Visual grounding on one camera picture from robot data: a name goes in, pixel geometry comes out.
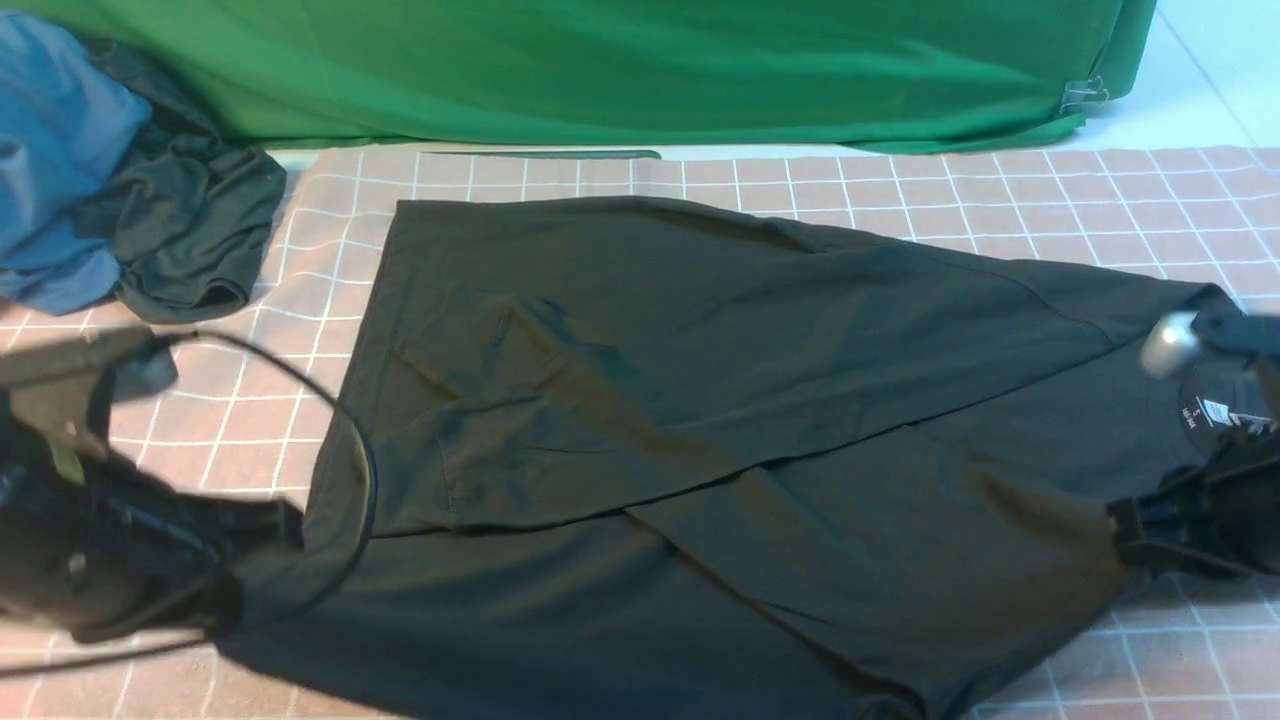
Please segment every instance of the t-shirt neck label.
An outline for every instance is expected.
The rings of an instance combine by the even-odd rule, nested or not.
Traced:
[[[1222,434],[1243,428],[1253,434],[1275,429],[1257,380],[1235,363],[1203,364],[1183,382],[1181,425],[1192,443],[1213,452]]]

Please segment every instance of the white floor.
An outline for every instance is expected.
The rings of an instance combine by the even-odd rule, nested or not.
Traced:
[[[1129,96],[1110,102],[1062,149],[1280,147],[1280,0],[1160,0]],[[515,150],[429,143],[439,151]],[[847,155],[838,146],[680,146],[668,159]],[[301,169],[312,152],[278,155]]]

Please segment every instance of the blue fabric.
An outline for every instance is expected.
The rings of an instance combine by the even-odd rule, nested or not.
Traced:
[[[68,210],[111,177],[151,108],[100,73],[67,31],[0,12],[0,297],[61,315],[108,296],[108,241]]]

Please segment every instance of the pink grid mat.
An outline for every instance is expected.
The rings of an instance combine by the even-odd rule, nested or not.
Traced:
[[[1280,151],[1010,152],[799,160],[524,160],[324,154],[296,178],[251,309],[218,323],[337,388],[399,199],[517,201],[660,195],[1002,258],[1212,281],[1280,313]],[[119,306],[49,318],[0,311],[17,347],[131,322]],[[183,486],[305,502],[329,413],[238,351],[182,348],[183,380],[122,407],[114,442]],[[0,629],[0,662],[83,652]],[[974,720],[1280,720],[1280,588],[1165,583]],[[365,708],[250,675],[211,651],[0,684],[0,719],[369,717]]]

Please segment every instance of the green backdrop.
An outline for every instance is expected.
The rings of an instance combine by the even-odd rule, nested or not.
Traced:
[[[1041,145],[1156,0],[0,0],[152,54],[237,138]]]

